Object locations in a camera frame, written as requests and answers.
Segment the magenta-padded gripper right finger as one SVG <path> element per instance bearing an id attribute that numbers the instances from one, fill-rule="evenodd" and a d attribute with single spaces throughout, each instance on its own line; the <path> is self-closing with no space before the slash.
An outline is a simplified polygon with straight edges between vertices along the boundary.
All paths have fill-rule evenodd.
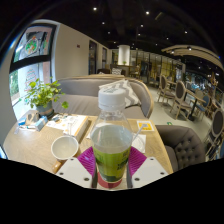
<path id="1" fill-rule="evenodd" d="M 128 188 L 140 188 L 167 175 L 155 157 L 146 157 L 136 148 L 131 148 L 126 175 Z"/>

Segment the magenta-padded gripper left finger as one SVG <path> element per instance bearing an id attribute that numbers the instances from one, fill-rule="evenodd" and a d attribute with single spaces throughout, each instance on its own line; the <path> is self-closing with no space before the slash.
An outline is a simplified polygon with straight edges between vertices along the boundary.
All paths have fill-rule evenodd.
<path id="1" fill-rule="evenodd" d="M 96 188 L 98 174 L 93 149 L 88 148 L 77 158 L 68 159 L 56 175 L 84 188 Z"/>

